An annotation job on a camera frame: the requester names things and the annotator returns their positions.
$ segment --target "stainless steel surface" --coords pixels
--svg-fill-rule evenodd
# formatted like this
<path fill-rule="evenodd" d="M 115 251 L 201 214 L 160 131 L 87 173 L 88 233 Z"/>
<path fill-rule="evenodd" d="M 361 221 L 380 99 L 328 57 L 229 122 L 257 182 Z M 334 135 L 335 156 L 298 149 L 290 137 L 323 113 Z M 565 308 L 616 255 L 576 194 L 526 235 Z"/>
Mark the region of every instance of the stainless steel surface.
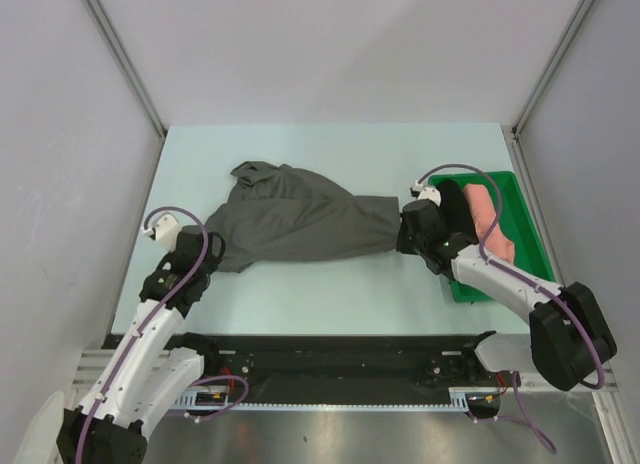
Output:
<path fill-rule="evenodd" d="M 540 102 L 540 98 L 544 94 L 544 91 L 547 89 L 547 87 L 549 87 L 553 76 L 556 74 L 556 71 L 564 61 L 567 52 L 571 48 L 571 44 L 573 44 L 574 39 L 580 32 L 582 25 L 584 24 L 586 18 L 589 16 L 589 13 L 593 9 L 596 1 L 597 0 L 581 0 L 578 4 L 578 7 L 573 13 L 573 16 L 571 16 L 571 19 L 569 20 L 569 24 L 567 24 L 565 31 L 562 33 L 562 36 L 560 37 L 560 40 L 558 41 L 558 44 L 556 45 L 556 48 L 554 49 L 549 62 L 545 66 L 542 75 L 538 79 L 538 82 L 536 82 L 536 85 L 534 86 L 529 99 L 527 99 L 527 103 L 524 105 L 524 108 L 520 112 L 520 116 L 518 117 L 518 120 L 516 121 L 516 124 L 514 126 L 516 136 L 519 136 L 522 133 L 522 130 L 526 126 L 529 117 L 531 117 L 531 114 L 538 105 L 538 102 Z"/>
<path fill-rule="evenodd" d="M 164 419 L 145 464 L 304 463 L 612 463 L 589 394 L 525 396 L 555 442 L 548 454 L 528 429 L 508 422 L 473 425 L 463 414 L 231 412 L 194 424 Z M 512 395 L 501 414 L 520 415 Z"/>
<path fill-rule="evenodd" d="M 98 31 L 102 35 L 105 40 L 105 43 L 109 47 L 109 50 L 113 54 L 113 57 L 116 60 L 116 63 L 122 70 L 122 74 L 124 75 L 125 80 L 131 86 L 134 94 L 138 98 L 144 112 L 151 123 L 151 126 L 158 133 L 160 139 L 164 139 L 167 135 L 167 130 L 162 125 L 162 120 L 160 119 L 160 115 L 156 110 L 153 101 L 149 97 L 149 93 L 147 92 L 144 84 L 142 83 L 142 79 L 140 79 L 140 75 L 136 71 L 133 62 L 129 58 L 127 51 L 122 45 L 122 41 L 118 36 L 113 24 L 111 23 L 111 19 L 107 15 L 107 12 L 100 2 L 100 0 L 82 0 L 93 17 L 96 26 L 98 27 Z"/>
<path fill-rule="evenodd" d="M 600 423 L 604 432 L 611 459 L 615 464 L 637 464 L 640 455 L 637 442 L 630 434 L 631 426 L 627 422 L 626 412 L 619 392 L 594 394 Z"/>

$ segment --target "light blue table surface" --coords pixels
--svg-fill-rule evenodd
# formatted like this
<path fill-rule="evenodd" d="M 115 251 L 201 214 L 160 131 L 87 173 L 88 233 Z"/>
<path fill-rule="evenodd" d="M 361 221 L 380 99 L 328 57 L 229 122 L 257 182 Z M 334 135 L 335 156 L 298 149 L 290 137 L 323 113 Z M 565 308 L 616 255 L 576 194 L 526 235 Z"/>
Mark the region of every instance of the light blue table surface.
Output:
<path fill-rule="evenodd" d="M 411 200 L 409 186 L 445 163 L 511 170 L 498 124 L 174 126 L 147 212 L 181 206 L 203 221 L 227 199 L 231 169 L 245 160 L 318 172 L 354 194 Z M 187 224 L 186 217 L 179 216 Z M 163 249 L 140 236 L 113 333 L 124 333 L 144 278 Z M 409 335 L 528 332 L 502 305 L 455 303 L 423 261 L 396 252 L 322 263 L 257 263 L 215 273 L 180 331 L 212 334 Z"/>

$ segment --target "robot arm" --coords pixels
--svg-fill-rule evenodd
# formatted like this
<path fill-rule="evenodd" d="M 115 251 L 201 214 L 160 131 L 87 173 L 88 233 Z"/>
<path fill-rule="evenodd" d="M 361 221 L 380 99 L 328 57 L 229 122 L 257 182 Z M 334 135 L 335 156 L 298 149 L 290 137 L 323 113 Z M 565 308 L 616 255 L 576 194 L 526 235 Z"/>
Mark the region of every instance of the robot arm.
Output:
<path fill-rule="evenodd" d="M 544 281 L 489 253 L 486 259 L 473 237 L 448 231 L 437 191 L 422 190 L 418 200 L 403 208 L 398 242 L 400 252 L 420 255 L 434 274 L 479 289 L 526 322 L 530 327 L 530 351 L 526 352 L 537 371 L 556 388 L 568 391 L 596 370 L 591 343 L 601 363 L 616 354 L 616 343 L 589 288 Z M 590 342 L 578 332 L 578 325 Z M 487 341 L 495 341 L 494 336 Z M 486 353 L 492 349 L 486 344 L 481 342 L 476 349 L 485 363 L 491 360 Z M 489 370 L 518 370 L 503 364 Z"/>
<path fill-rule="evenodd" d="M 153 365 L 208 288 L 224 254 L 224 241 L 209 233 L 205 257 L 192 273 L 205 243 L 202 234 L 183 230 L 171 214 L 160 216 L 145 234 L 169 252 L 145 279 L 129 330 L 100 378 L 78 408 L 65 410 L 58 437 L 65 463 L 77 463 L 81 446 L 84 464 L 141 463 L 149 436 L 176 399 L 205 368 L 218 370 L 215 342 L 190 333 L 183 335 L 159 370 Z M 213 245 L 219 246 L 217 254 Z"/>

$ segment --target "metal floor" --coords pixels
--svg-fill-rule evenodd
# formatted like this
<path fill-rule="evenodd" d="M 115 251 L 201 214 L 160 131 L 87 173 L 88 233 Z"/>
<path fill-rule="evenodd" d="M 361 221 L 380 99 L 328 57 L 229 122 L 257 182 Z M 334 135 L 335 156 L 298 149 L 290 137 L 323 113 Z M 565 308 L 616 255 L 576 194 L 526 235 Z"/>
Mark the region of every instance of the metal floor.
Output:
<path fill-rule="evenodd" d="M 589 393 L 525 396 L 553 456 L 524 427 L 473 425 L 463 414 L 238 411 L 196 425 L 165 419 L 145 464 L 611 463 Z M 517 415 L 513 395 L 501 414 Z"/>

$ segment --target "green tray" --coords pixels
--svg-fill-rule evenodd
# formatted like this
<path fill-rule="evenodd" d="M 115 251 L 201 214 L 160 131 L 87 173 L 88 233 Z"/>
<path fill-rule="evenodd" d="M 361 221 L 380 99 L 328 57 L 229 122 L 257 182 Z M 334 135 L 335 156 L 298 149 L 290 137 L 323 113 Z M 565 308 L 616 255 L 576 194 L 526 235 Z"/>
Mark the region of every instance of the green tray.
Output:
<path fill-rule="evenodd" d="M 510 171 L 498 171 L 488 173 L 498 184 L 502 193 L 503 210 L 500 216 L 500 228 L 507 238 L 516 245 L 515 265 L 531 274 L 548 281 L 553 281 L 553 271 L 547 254 L 542 247 L 540 238 L 533 225 L 533 220 L 527 209 L 527 204 L 516 180 L 516 176 Z M 433 185 L 437 185 L 443 179 L 451 179 L 460 187 L 467 184 L 484 184 L 489 189 L 491 199 L 496 204 L 496 195 L 493 186 L 478 174 L 438 174 L 429 179 Z M 456 302 L 490 301 L 491 298 L 477 289 L 460 284 L 451 283 L 453 300 Z"/>

